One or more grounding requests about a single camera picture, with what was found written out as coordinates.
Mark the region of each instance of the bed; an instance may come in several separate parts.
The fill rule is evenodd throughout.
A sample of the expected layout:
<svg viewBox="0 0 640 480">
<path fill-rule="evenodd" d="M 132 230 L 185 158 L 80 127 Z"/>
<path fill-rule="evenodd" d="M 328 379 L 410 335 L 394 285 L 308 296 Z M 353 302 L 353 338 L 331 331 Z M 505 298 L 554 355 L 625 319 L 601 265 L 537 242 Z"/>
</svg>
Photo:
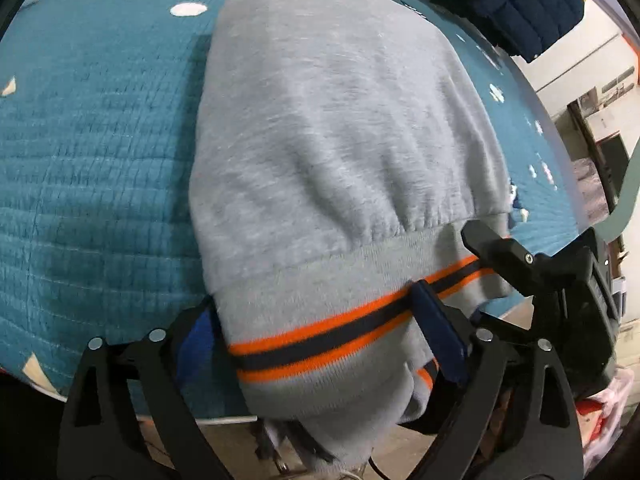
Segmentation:
<svg viewBox="0 0 640 480">
<path fill-rule="evenodd" d="M 204 297 L 187 189 L 224 1 L 40 0 L 0 41 L 0 89 L 15 81 L 0 98 L 0 366 L 9 373 L 64 396 L 89 339 L 139 339 Z M 511 234 L 534 252 L 560 250 L 588 224 L 535 93 L 468 24 L 397 1 L 448 37 L 486 106 L 517 188 Z M 181 2 L 207 10 L 178 18 L 170 9 Z M 484 309 L 501 316 L 521 300 Z M 222 348 L 183 394 L 200 419 L 248 414 Z"/>
</svg>

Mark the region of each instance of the gray sweatpants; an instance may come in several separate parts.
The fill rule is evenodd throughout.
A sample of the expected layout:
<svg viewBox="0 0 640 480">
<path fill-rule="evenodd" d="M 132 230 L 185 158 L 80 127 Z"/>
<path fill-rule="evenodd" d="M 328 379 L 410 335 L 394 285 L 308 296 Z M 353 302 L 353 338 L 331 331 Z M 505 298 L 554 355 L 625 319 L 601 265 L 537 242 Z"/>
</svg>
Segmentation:
<svg viewBox="0 0 640 480">
<path fill-rule="evenodd" d="M 391 0 L 228 0 L 196 134 L 193 224 L 249 408 L 363 462 L 429 397 L 405 285 L 468 314 L 506 291 L 460 239 L 506 235 L 510 208 L 469 76 Z"/>
</svg>

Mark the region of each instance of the floor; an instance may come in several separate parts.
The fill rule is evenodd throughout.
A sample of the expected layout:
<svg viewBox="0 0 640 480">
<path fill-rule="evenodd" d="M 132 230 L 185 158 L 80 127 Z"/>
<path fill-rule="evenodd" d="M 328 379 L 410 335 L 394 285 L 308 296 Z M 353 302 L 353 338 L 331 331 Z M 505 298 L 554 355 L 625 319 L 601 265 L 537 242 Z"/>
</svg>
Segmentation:
<svg viewBox="0 0 640 480">
<path fill-rule="evenodd" d="M 255 440 L 247 424 L 233 424 L 229 426 L 207 426 L 201 428 L 207 441 L 224 463 L 235 480 L 268 480 L 281 479 L 272 462 L 262 462 L 257 459 Z M 151 456 L 157 462 L 171 465 L 171 461 L 164 453 L 162 442 L 152 422 L 143 424 L 143 435 Z M 424 453 L 433 442 L 433 437 L 425 436 L 415 431 L 396 426 L 380 440 L 373 453 L 376 465 L 389 478 L 404 479 L 414 469 Z M 284 446 L 280 449 L 287 465 L 296 472 L 302 469 L 294 451 Z M 300 480 L 338 479 L 338 476 L 302 475 Z M 380 477 L 367 465 L 364 470 L 364 480 L 380 480 Z"/>
</svg>

